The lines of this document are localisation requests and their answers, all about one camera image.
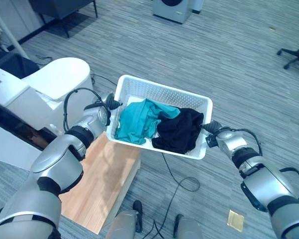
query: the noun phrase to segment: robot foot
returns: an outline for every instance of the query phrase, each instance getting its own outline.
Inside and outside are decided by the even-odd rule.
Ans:
[[[143,206],[139,200],[136,200],[133,204],[133,210],[137,211],[137,223],[136,223],[136,232],[141,233],[143,231]]]
[[[174,225],[174,233],[173,233],[173,238],[177,237],[177,231],[178,231],[178,225],[179,225],[179,221],[180,219],[183,217],[184,215],[182,214],[178,214],[175,218],[175,225]]]

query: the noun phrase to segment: white plastic basket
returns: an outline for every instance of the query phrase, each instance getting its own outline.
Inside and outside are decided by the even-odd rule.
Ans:
[[[114,110],[110,117],[110,125],[107,127],[106,135],[111,141],[146,148],[162,153],[169,153],[192,159],[202,159],[205,155],[207,143],[205,141],[206,131],[201,130],[196,141],[196,147],[186,154],[179,154],[170,151],[154,148],[151,139],[146,139],[146,143],[139,145],[129,143],[114,138],[116,128],[119,124],[120,113],[132,102],[141,102],[145,98],[171,106],[180,108],[191,108],[204,114],[203,124],[210,123],[212,112],[212,101],[210,98],[194,93],[178,90],[169,86],[146,81],[133,76],[123,75],[119,78],[115,92],[115,100],[123,103]]]

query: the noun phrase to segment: black furniture leg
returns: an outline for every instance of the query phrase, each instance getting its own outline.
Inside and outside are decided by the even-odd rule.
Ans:
[[[282,53],[282,51],[287,52],[287,53],[289,53],[290,55],[293,55],[293,56],[297,56],[297,57],[299,56],[299,51],[291,51],[291,50],[284,49],[284,48],[282,48],[281,50],[279,50],[277,52],[277,55],[280,55]]]
[[[67,37],[70,38],[70,36],[69,36],[69,32],[68,32],[68,30],[66,29],[66,23],[65,23],[65,21],[64,21],[63,19],[61,19],[60,22],[61,22],[61,24],[62,24],[63,29],[64,29],[65,32],[66,32]]]
[[[96,18],[98,18],[98,10],[96,9],[96,1],[94,0],[93,3],[94,3],[94,10],[95,10]]]
[[[293,62],[299,61],[299,58],[295,58],[292,61],[289,61],[288,64],[286,64],[283,68],[284,69],[288,69],[290,67],[290,64],[292,64]]]
[[[43,14],[39,13],[39,15],[40,15],[40,18],[42,19],[42,21],[43,21],[44,25],[46,25],[46,21],[45,21],[45,19],[44,19],[44,16],[43,16]]]

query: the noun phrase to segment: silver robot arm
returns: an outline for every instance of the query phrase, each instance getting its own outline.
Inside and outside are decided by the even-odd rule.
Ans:
[[[287,179],[248,146],[240,131],[231,131],[220,124],[204,128],[211,131],[208,145],[218,146],[239,170],[243,178],[241,189],[251,204],[259,211],[269,212],[277,238],[299,239],[299,199]]]
[[[82,119],[52,141],[33,163],[25,184],[0,210],[0,239],[60,239],[61,201],[83,176],[80,163],[108,124],[108,108],[87,106]]]

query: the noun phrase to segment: wooden board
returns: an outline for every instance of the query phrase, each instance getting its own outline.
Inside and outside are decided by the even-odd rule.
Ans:
[[[139,163],[139,151],[136,147],[111,142],[103,133],[91,144],[82,161],[82,180],[60,196],[62,214],[98,234],[121,190],[128,190],[124,185],[133,166]]]

